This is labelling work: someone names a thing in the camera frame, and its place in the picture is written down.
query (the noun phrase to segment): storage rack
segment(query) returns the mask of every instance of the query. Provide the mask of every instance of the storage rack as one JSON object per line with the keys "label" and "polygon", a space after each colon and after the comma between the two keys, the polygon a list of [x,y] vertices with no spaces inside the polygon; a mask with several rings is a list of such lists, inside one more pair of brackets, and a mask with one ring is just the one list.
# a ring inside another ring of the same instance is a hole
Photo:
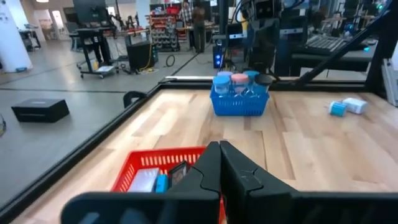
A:
{"label": "storage rack", "polygon": [[178,32],[176,30],[176,14],[150,15],[150,34],[152,43],[159,52],[180,51]]}

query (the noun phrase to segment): blue basket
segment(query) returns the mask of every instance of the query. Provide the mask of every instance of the blue basket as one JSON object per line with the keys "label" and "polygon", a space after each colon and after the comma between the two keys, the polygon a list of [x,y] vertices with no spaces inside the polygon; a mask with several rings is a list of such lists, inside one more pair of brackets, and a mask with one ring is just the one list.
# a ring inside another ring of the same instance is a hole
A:
{"label": "blue basket", "polygon": [[269,95],[263,86],[256,85],[253,91],[259,96],[250,97],[242,93],[242,96],[235,97],[236,93],[230,87],[229,93],[220,97],[213,86],[210,98],[215,114],[217,116],[261,116],[266,108]]}

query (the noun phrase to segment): person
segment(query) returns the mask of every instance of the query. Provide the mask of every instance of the person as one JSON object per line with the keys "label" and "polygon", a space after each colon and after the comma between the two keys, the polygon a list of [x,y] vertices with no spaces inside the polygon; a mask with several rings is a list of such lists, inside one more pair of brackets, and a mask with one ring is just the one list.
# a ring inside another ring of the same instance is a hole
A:
{"label": "person", "polygon": [[[180,19],[183,21],[185,27],[190,26],[192,23],[192,7],[190,6],[187,0],[185,0],[182,3],[182,9],[180,11]],[[188,31],[188,38],[189,38],[189,50],[192,50],[195,44],[192,30]]]}
{"label": "person", "polygon": [[195,39],[195,48],[197,53],[205,51],[205,9],[200,0],[196,0],[195,8],[192,12],[193,19],[193,38]]}

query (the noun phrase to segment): keyboard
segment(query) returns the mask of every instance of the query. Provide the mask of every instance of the keyboard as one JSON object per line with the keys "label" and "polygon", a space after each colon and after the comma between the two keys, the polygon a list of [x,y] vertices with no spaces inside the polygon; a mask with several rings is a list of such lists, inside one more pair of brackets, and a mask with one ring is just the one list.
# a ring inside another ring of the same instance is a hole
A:
{"label": "keyboard", "polygon": [[339,37],[314,35],[307,40],[307,43],[304,46],[297,47],[294,50],[294,53],[329,56],[334,51],[344,46],[345,43],[345,39]]}

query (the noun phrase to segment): black box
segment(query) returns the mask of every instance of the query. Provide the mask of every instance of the black box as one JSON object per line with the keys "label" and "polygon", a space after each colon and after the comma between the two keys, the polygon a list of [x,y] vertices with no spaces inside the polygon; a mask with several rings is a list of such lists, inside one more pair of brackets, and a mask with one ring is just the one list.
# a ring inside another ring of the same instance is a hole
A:
{"label": "black box", "polygon": [[19,122],[54,123],[69,114],[65,100],[29,99],[11,108]]}

